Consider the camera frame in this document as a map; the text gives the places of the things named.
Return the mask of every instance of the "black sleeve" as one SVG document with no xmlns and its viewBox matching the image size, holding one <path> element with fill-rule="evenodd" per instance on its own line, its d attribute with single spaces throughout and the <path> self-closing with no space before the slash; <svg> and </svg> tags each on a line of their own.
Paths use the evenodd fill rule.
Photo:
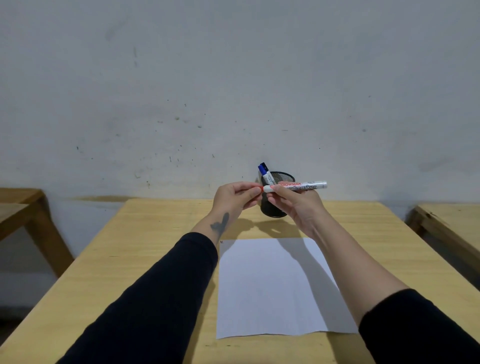
<svg viewBox="0 0 480 364">
<path fill-rule="evenodd" d="M 184 235 L 58 363 L 181 363 L 217 261 L 210 239 Z"/>
<path fill-rule="evenodd" d="M 367 312 L 359 332 L 377 364 L 480 363 L 479 343 L 412 289 Z"/>
</svg>

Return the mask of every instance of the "tattoo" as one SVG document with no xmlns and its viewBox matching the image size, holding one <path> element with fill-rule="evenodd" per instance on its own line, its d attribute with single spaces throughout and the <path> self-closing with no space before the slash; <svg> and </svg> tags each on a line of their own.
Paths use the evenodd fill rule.
<svg viewBox="0 0 480 364">
<path fill-rule="evenodd" d="M 212 231 L 218 232 L 218 237 L 222 236 L 225 228 L 227 227 L 228 219 L 230 218 L 230 214 L 228 212 L 223 215 L 222 222 L 214 222 L 210 225 Z"/>
</svg>

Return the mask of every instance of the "table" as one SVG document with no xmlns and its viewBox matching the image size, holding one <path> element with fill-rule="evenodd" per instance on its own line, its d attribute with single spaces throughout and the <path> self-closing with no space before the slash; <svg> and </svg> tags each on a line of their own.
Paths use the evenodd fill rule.
<svg viewBox="0 0 480 364">
<path fill-rule="evenodd" d="M 57 277 L 73 256 L 55 227 L 42 190 L 0 188 L 0 240 L 25 227 Z"/>
<path fill-rule="evenodd" d="M 0 362 L 54 363 L 84 328 L 162 257 L 211 200 L 133 199 L 93 239 L 0 348 Z M 326 201 L 326 208 L 387 269 L 480 340 L 480 292 L 388 208 Z M 298 236 L 289 218 L 242 213 L 223 239 Z M 205 293 L 186 363 L 373 363 L 359 335 L 316 332 L 216 340 L 218 268 Z"/>
<path fill-rule="evenodd" d="M 428 232 L 480 273 L 480 204 L 420 204 L 407 224 Z"/>
</svg>

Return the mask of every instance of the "white paper sheet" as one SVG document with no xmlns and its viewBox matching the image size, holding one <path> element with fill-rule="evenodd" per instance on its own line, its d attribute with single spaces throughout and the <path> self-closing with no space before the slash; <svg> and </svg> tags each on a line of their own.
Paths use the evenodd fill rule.
<svg viewBox="0 0 480 364">
<path fill-rule="evenodd" d="M 314 331 L 358 332 L 317 244 L 223 240 L 216 338 Z"/>
</svg>

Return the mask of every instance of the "wooden leg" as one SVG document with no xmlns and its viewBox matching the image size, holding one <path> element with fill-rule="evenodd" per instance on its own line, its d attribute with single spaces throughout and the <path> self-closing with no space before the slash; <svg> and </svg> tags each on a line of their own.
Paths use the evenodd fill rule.
<svg viewBox="0 0 480 364">
<path fill-rule="evenodd" d="M 416 210 L 410 212 L 409 217 L 407 218 L 406 224 L 420 237 L 425 233 L 425 228 L 422 226 L 423 216 L 419 214 Z"/>
<path fill-rule="evenodd" d="M 26 223 L 25 228 L 52 267 L 55 275 L 60 277 L 74 259 L 53 224 L 48 211 L 40 206 L 38 212 Z"/>
</svg>

